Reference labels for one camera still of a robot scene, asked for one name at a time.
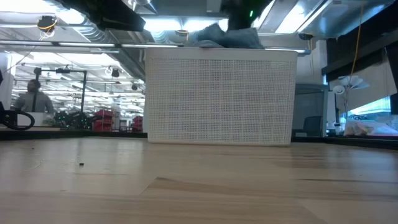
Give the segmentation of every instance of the wooden table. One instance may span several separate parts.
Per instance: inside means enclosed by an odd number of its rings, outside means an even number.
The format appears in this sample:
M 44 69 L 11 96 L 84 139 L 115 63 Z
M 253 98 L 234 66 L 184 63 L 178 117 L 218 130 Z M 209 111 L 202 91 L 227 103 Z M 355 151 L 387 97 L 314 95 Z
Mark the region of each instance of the wooden table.
M 2 224 L 397 222 L 398 151 L 0 142 Z

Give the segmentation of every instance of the white mesh crate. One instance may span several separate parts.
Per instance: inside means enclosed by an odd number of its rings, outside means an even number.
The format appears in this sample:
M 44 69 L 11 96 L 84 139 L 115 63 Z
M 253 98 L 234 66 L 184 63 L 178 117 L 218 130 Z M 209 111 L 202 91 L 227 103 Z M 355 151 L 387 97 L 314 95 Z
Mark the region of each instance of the white mesh crate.
M 148 140 L 290 144 L 297 53 L 147 49 Z

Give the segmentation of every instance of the man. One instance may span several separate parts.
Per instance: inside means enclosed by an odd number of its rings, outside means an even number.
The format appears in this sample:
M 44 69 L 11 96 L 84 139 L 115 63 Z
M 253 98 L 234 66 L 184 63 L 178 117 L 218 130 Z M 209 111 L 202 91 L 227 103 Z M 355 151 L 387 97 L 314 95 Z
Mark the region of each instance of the man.
M 15 109 L 20 109 L 24 112 L 32 112 L 33 97 L 35 92 L 37 92 L 35 112 L 44 113 L 46 108 L 48 113 L 54 114 L 54 107 L 52 106 L 50 98 L 39 91 L 40 87 L 41 84 L 39 81 L 29 81 L 27 84 L 27 93 L 18 98 L 14 105 Z

